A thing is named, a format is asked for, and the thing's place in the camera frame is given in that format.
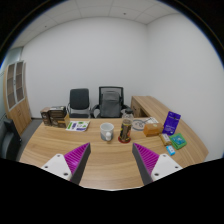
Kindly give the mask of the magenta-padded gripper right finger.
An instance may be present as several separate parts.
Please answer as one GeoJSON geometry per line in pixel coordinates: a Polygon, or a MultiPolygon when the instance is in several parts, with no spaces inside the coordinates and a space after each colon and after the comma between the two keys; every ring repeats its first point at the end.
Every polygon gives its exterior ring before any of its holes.
{"type": "Polygon", "coordinates": [[[137,143],[133,144],[132,153],[144,185],[182,169],[169,155],[157,154],[137,143]]]}

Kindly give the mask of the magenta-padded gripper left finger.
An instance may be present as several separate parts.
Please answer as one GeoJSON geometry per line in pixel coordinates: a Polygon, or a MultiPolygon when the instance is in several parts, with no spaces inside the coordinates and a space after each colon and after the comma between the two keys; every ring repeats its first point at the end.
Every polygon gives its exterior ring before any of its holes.
{"type": "Polygon", "coordinates": [[[81,145],[67,154],[56,154],[42,169],[78,185],[91,153],[89,143],[81,145]]]}

